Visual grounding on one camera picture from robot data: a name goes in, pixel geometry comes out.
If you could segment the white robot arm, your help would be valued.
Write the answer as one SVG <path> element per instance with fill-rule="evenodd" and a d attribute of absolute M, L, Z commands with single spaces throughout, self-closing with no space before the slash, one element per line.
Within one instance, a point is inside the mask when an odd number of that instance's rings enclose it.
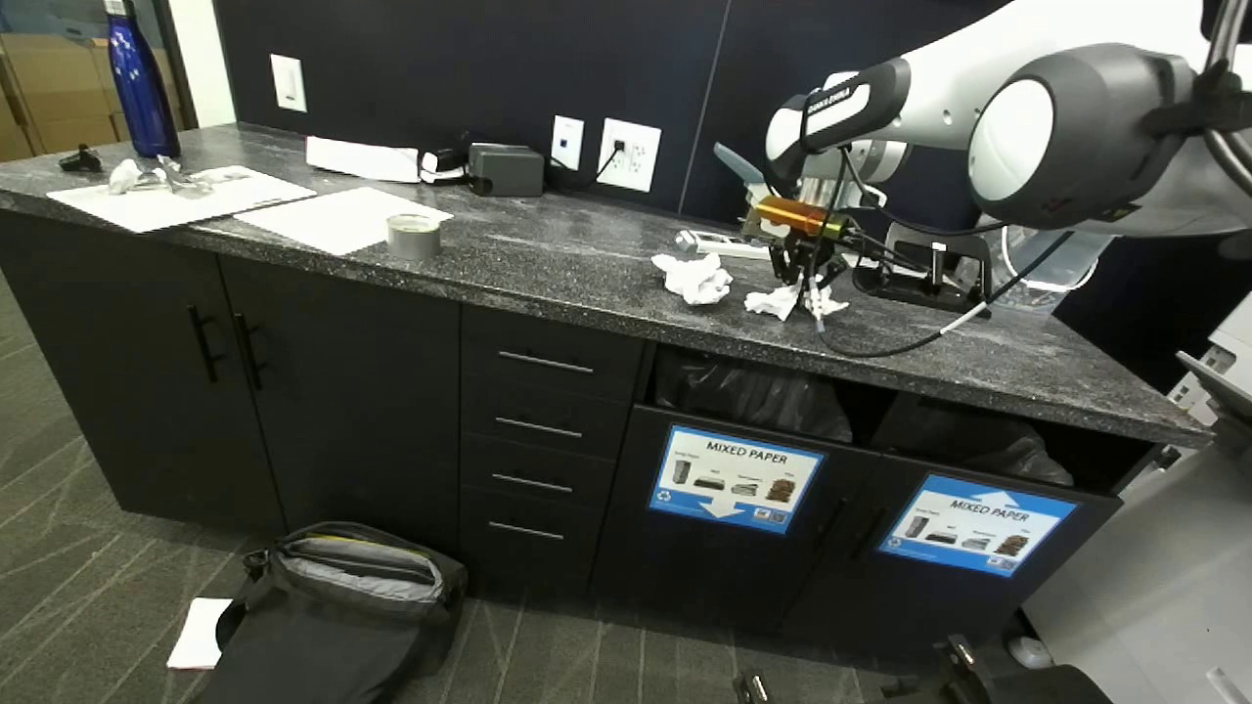
<path fill-rule="evenodd" d="M 785 97 L 774 184 L 846 144 L 950 148 L 975 206 L 1033 230 L 1252 230 L 1248 0 L 1005 0 Z"/>

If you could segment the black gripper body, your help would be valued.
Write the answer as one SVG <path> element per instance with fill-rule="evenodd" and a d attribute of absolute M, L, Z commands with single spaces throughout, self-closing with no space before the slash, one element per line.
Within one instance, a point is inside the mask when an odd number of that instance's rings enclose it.
<path fill-rule="evenodd" d="M 840 244 L 785 236 L 772 245 L 772 269 L 785 287 L 804 287 L 804 282 L 828 287 L 837 275 L 846 275 Z"/>

